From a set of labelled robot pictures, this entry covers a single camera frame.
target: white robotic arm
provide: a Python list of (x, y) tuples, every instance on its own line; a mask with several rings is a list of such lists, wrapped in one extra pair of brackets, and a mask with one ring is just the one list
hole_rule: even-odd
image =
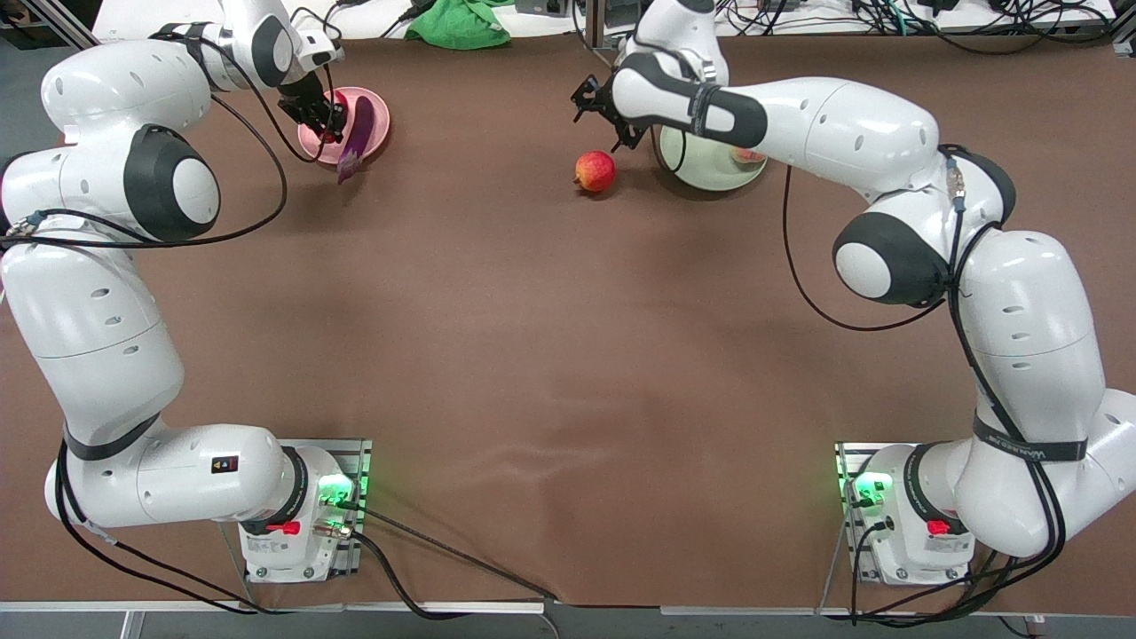
[[(334, 47), (320, 57), (327, 38), (301, 39), (276, 0), (226, 9), (224, 27), (190, 28), (215, 30), (258, 88), (296, 76), (302, 83), (332, 59)], [(181, 133), (204, 116), (210, 85), (220, 89), (235, 70), (210, 68), (190, 45), (197, 40), (170, 38), (99, 45), (48, 72), (43, 106), (69, 146), (19, 156), (0, 171), (0, 229), (133, 242), (99, 221), (157, 241), (212, 227), (217, 182)], [(323, 99), (318, 81), (316, 90)], [(261, 580), (325, 579), (336, 540), (319, 536), (320, 525), (342, 521), (326, 503), (349, 497), (351, 482), (326, 451), (282, 447), (261, 428), (166, 428), (159, 415), (184, 371), (131, 252), (22, 242), (0, 257), (16, 325), (64, 410), (67, 479), (78, 507), (101, 528), (237, 521), (249, 570)], [(58, 516), (55, 486), (52, 466), (44, 492)]]
[(671, 126), (854, 189), (868, 207), (834, 243), (842, 281), (867, 299), (926, 307), (961, 272), (967, 341), (1025, 438), (1006, 434), (979, 385), (971, 438), (893, 446), (870, 459), (855, 487), (871, 503), (864, 524), (887, 526), (871, 545), (884, 580), (947, 581), (966, 570), (974, 538), (1014, 557), (1041, 553), (1050, 531), (1026, 459), (1044, 463), (1067, 537), (1126, 497), (1136, 397), (1104, 385), (1068, 254), (1036, 232), (982, 233), (1013, 209), (1009, 176), (941, 147), (929, 113), (879, 89), (826, 77), (724, 86), (721, 74), (705, 73), (721, 65), (712, 11), (699, 0), (655, 0), (612, 76), (577, 89), (577, 108), (607, 117), (630, 147), (645, 127)]

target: white cable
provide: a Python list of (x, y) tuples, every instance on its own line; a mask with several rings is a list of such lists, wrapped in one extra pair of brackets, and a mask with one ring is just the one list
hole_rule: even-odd
[(541, 613), (536, 616), (543, 619), (544, 623), (549, 624), (549, 628), (552, 629), (552, 639), (560, 639), (560, 629), (557, 628), (557, 624), (552, 621), (552, 617), (550, 617), (548, 613)]

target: green plate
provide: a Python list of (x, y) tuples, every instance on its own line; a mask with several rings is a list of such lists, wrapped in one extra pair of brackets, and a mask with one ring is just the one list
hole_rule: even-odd
[[(665, 169), (678, 166), (683, 157), (683, 132), (663, 126), (657, 140), (655, 159), (659, 164)], [(752, 182), (769, 161), (741, 164), (734, 159), (732, 149), (729, 144), (687, 134), (686, 159), (675, 175), (703, 191), (733, 191)]]

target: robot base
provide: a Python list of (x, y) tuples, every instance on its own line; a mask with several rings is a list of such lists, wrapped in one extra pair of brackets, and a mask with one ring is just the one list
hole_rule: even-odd
[(864, 530), (877, 523), (885, 526), (869, 534), (860, 551), (857, 579), (861, 582), (938, 586), (970, 571), (974, 534), (932, 534), (907, 499), (902, 473), (911, 449), (911, 445), (863, 442), (836, 447), (845, 509), (866, 497), (876, 501), (845, 513), (850, 563), (854, 564), (855, 545)]
[(292, 521), (300, 524), (296, 534), (275, 530), (249, 534), (241, 528), (241, 553), (249, 581), (253, 583), (300, 583), (325, 581), (335, 561), (339, 540), (315, 534), (316, 524), (341, 524), (344, 512), (321, 503), (324, 493), (342, 486), (346, 478), (329, 453), (312, 446), (296, 447), (308, 467), (308, 490), (300, 512)]

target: red button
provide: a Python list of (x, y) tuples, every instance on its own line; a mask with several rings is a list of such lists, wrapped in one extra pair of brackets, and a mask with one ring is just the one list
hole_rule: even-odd
[(282, 524), (268, 524), (268, 530), (278, 530), (284, 534), (300, 534), (300, 522), (284, 522)]
[(932, 520), (927, 522), (927, 532), (932, 534), (946, 534), (951, 532), (951, 524), (942, 520)]

